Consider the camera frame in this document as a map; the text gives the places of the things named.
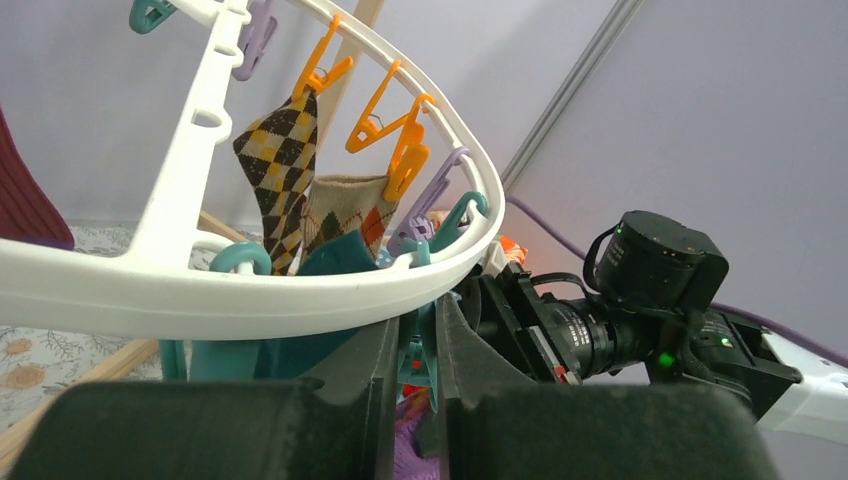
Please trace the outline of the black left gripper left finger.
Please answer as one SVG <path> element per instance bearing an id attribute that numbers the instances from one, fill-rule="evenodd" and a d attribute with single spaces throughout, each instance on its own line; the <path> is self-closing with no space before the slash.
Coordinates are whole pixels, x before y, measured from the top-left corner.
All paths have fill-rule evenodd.
<path id="1" fill-rule="evenodd" d="M 291 381 L 102 382 L 47 410 L 14 479 L 388 479 L 399 323 Z"/>

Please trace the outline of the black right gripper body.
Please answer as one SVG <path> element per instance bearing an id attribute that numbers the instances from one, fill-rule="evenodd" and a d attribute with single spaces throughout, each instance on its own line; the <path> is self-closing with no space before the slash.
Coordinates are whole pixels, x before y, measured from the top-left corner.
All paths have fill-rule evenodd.
<path id="1" fill-rule="evenodd" d="M 497 275 L 476 267 L 457 294 L 471 330 L 537 382 L 579 385 L 623 369 L 623 334 L 576 274 L 534 275 L 515 262 Z"/>

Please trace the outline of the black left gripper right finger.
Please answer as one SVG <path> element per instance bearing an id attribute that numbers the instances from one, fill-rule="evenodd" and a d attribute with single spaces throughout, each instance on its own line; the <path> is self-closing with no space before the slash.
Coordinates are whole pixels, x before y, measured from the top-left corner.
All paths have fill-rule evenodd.
<path id="1" fill-rule="evenodd" d="M 435 306 L 445 479 L 775 479 L 752 415 L 700 386 L 537 383 Z"/>

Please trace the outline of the teal clothespin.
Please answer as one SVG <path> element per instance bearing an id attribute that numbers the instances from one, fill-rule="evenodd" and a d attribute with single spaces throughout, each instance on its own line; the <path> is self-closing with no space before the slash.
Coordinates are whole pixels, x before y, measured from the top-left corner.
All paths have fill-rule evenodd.
<path id="1" fill-rule="evenodd" d="M 439 372 L 436 335 L 436 302 L 431 301 L 400 317 L 397 381 L 425 389 L 430 408 L 439 411 Z"/>

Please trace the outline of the white plastic clip hanger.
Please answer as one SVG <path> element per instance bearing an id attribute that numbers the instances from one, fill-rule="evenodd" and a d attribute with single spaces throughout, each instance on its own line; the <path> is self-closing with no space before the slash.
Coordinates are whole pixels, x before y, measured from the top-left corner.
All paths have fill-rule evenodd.
<path id="1" fill-rule="evenodd" d="M 224 107 L 236 49 L 250 16 L 242 1 L 181 1 L 210 31 L 169 150 L 128 252 L 104 258 L 37 245 L 1 244 L 1 320 L 39 329 L 129 338 L 243 340 L 311 335 L 379 322 L 435 300 L 477 263 L 498 233 L 504 192 L 498 171 L 439 87 L 406 55 L 330 1 L 303 8 L 381 66 L 400 62 L 401 84 L 428 94 L 443 138 L 465 146 L 462 167 L 488 200 L 469 211 L 455 242 L 413 267 L 403 255 L 387 269 L 332 276 L 254 276 L 191 270 L 193 246 L 223 238 L 197 229 L 214 147 L 230 134 Z"/>

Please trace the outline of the purple yellow striped sock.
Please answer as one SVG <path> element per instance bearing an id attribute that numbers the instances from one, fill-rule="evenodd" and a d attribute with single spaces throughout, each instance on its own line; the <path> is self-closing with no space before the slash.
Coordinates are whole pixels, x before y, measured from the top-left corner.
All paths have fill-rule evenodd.
<path id="1" fill-rule="evenodd" d="M 420 452 L 416 435 L 424 426 L 432 426 L 428 389 L 417 390 L 396 405 L 394 423 L 395 480 L 431 480 L 440 478 L 438 453 Z"/>

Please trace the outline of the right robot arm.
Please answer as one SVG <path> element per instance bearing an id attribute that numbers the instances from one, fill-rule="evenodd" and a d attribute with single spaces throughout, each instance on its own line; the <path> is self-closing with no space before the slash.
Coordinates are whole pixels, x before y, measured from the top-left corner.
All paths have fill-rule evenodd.
<path id="1" fill-rule="evenodd" d="M 537 382 L 579 385 L 642 365 L 660 384 L 713 386 L 758 422 L 847 440 L 847 363 L 811 341 L 713 299 L 729 264 L 705 233 L 648 211 L 601 233 L 578 274 L 510 262 L 469 276 L 473 332 Z"/>

